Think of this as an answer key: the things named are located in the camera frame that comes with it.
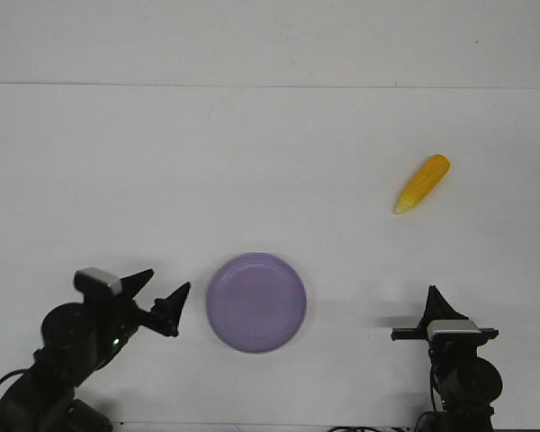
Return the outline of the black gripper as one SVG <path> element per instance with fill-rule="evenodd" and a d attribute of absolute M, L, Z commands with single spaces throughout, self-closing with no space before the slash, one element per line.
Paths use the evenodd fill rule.
<path fill-rule="evenodd" d="M 178 336 L 191 283 L 184 283 L 166 298 L 155 299 L 150 310 L 143 310 L 132 298 L 153 276 L 154 270 L 147 269 L 121 278 L 118 296 L 83 294 L 84 304 L 94 311 L 96 342 L 99 347 L 122 347 L 139 327 L 165 337 Z"/>
<path fill-rule="evenodd" d="M 468 320 L 468 317 L 456 311 L 445 299 L 435 285 L 427 289 L 427 298 L 423 315 L 418 323 L 419 328 L 394 328 L 391 339 L 426 340 L 433 355 L 475 356 L 476 349 L 499 336 L 495 328 L 479 328 L 479 335 L 452 335 L 436 337 L 429 341 L 428 324 L 432 320 Z"/>

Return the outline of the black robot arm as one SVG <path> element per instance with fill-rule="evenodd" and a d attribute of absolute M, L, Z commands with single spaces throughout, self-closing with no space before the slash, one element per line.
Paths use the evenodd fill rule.
<path fill-rule="evenodd" d="M 0 398 L 0 431 L 111 431 L 112 422 L 75 396 L 94 372 L 106 367 L 145 327 L 175 338 L 191 289 L 184 283 L 150 310 L 136 295 L 153 277 L 151 269 L 120 278 L 95 267 L 76 271 L 81 302 L 51 310 L 40 326 L 43 346 Z"/>
<path fill-rule="evenodd" d="M 425 309 L 414 328 L 394 328 L 391 340 L 422 340 L 430 361 L 432 409 L 422 413 L 415 431 L 492 431 L 491 404 L 501 395 L 498 369 L 478 356 L 478 348 L 499 336 L 456 311 L 436 286 L 427 289 Z"/>

